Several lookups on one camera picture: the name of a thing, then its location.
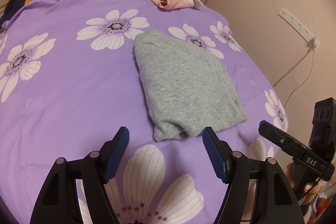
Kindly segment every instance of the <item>purple bedsheet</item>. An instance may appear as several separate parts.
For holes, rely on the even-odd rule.
[[[0,196],[21,224],[29,223],[56,158],[82,158],[120,126],[130,130],[130,143],[107,185],[120,223],[214,221],[226,185],[216,178],[202,138],[153,141],[133,56],[133,39],[147,29],[192,42],[226,65],[248,117],[218,133],[233,150],[273,156],[276,148],[258,138],[259,122],[287,129],[271,85],[231,37],[228,22],[207,7],[163,11],[150,0],[34,0],[5,26]],[[83,195],[80,205],[90,223]]]

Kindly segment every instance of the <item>hand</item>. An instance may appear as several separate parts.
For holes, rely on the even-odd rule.
[[[286,172],[286,177],[288,179],[288,182],[290,184],[290,186],[293,188],[294,187],[294,181],[292,179],[292,168],[293,168],[293,163],[290,163],[287,165],[287,172]],[[307,183],[303,189],[303,191],[306,193],[310,190],[310,188],[314,185],[314,182],[311,183]],[[302,205],[306,205],[308,203],[310,203],[314,197],[316,197],[316,195],[318,194],[318,192],[320,191],[321,187],[325,185],[325,181],[320,180],[320,182],[314,186],[314,188],[308,193],[308,195],[306,195],[305,200],[303,201]]]

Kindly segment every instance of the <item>wall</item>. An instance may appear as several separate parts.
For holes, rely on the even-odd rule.
[[[206,5],[227,18],[237,42],[272,85],[307,53],[306,42],[278,16],[277,8],[286,8],[317,36],[320,48],[314,53],[312,74],[285,108],[288,133],[307,144],[315,102],[336,98],[336,0],[207,0]],[[275,87],[283,103],[305,80],[311,63],[312,53]],[[283,168],[290,161],[282,152],[277,159]]]

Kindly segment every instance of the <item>white cord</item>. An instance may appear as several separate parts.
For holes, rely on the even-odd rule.
[[[309,77],[310,77],[310,75],[311,75],[311,72],[312,72],[312,70],[313,70],[313,66],[314,66],[314,52],[315,52],[315,48],[316,48],[316,43],[315,43],[315,41],[316,41],[316,38],[314,39],[314,43],[313,43],[312,48],[311,48],[311,50],[313,51],[313,60],[312,60],[312,63],[311,63],[310,72],[309,72],[309,74],[308,74],[306,80],[305,80],[301,85],[299,85],[296,89],[294,89],[294,90],[292,91],[292,93],[289,95],[287,101],[286,101],[285,104],[283,105],[284,108],[286,107],[286,105],[287,105],[287,103],[288,103],[290,97],[292,97],[293,93],[296,92],[300,87],[302,87],[302,86],[304,85],[304,83],[306,83],[306,82],[308,81],[308,79],[309,79]]]

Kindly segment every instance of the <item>power strip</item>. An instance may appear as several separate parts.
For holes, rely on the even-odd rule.
[[[294,15],[288,12],[285,8],[280,8],[278,10],[278,15],[282,17],[289,25],[291,25],[302,38],[310,45],[314,43],[315,36],[313,33],[306,28]],[[315,50],[320,46],[319,41],[315,41]]]

